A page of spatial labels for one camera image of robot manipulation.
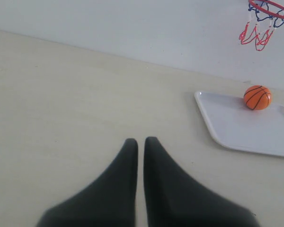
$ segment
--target basketball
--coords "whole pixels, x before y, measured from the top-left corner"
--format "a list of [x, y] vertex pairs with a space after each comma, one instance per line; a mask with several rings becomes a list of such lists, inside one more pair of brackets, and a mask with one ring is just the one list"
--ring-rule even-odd
[[265, 86], [252, 86], [244, 94], [244, 102], [251, 110], [264, 110], [270, 105], [271, 101], [271, 92]]

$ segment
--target red hoop rim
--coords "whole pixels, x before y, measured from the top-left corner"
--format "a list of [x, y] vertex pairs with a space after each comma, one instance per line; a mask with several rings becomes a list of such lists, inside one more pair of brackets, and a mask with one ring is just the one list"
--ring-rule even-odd
[[[279, 9], [283, 9], [283, 10], [284, 10], [284, 6], [281, 6], [281, 5], [279, 5], [278, 3], [275, 3], [275, 2], [273, 2], [273, 1], [269, 1], [269, 0], [258, 0], [258, 1], [263, 1], [263, 2], [265, 2], [265, 3], [268, 3], [268, 4], [270, 4], [270, 5], [273, 5], [273, 6], [275, 6], [275, 7], [278, 7]], [[263, 13], [266, 13], [266, 14], [268, 14], [268, 15], [270, 15], [270, 16], [277, 17], [277, 18], [280, 18], [280, 19], [283, 19], [283, 20], [284, 20], [284, 16], [279, 15], [279, 14], [276, 14], [276, 13], [274, 13], [274, 12], [271, 12], [271, 11], [268, 11], [268, 10], [262, 8], [261, 6], [259, 6], [258, 4], [255, 3], [255, 0], [248, 0], [248, 2], [249, 2], [250, 5], [252, 5], [254, 8], [256, 8], [256, 9], [262, 11]]]

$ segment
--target white tray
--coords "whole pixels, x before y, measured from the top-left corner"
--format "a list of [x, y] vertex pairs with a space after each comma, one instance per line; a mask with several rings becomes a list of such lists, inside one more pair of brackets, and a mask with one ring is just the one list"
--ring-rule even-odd
[[212, 138], [224, 147], [284, 156], [284, 106], [251, 111], [242, 98], [195, 92]]

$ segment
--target basketball net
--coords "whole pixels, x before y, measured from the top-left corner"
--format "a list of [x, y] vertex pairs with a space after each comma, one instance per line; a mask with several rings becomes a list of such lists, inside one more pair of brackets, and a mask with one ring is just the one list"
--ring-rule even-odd
[[[276, 29], [284, 24], [284, 7], [268, 0], [249, 0], [248, 6], [249, 21], [245, 25], [244, 31], [240, 34], [239, 40], [242, 45], [254, 42], [256, 50], [262, 51]], [[278, 9], [278, 12], [270, 12], [269, 10], [272, 7]], [[260, 31], [260, 25], [262, 26], [264, 21], [268, 21], [269, 23], [266, 25], [266, 29]]]

